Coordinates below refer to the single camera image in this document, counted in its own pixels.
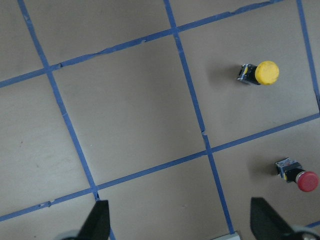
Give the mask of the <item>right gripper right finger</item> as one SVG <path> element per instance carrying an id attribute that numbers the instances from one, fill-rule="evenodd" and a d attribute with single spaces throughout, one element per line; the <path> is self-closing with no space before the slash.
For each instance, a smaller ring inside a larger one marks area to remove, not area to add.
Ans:
<path id="1" fill-rule="evenodd" d="M 295 240 L 296 233 L 263 197 L 250 200 L 250 229 L 256 240 Z"/>

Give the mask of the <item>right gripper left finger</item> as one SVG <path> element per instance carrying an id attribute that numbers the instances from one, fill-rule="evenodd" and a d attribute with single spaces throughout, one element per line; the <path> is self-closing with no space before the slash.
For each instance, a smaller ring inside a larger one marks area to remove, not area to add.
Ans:
<path id="1" fill-rule="evenodd" d="M 108 200 L 95 203 L 76 236 L 77 240 L 108 240 L 111 232 Z"/>

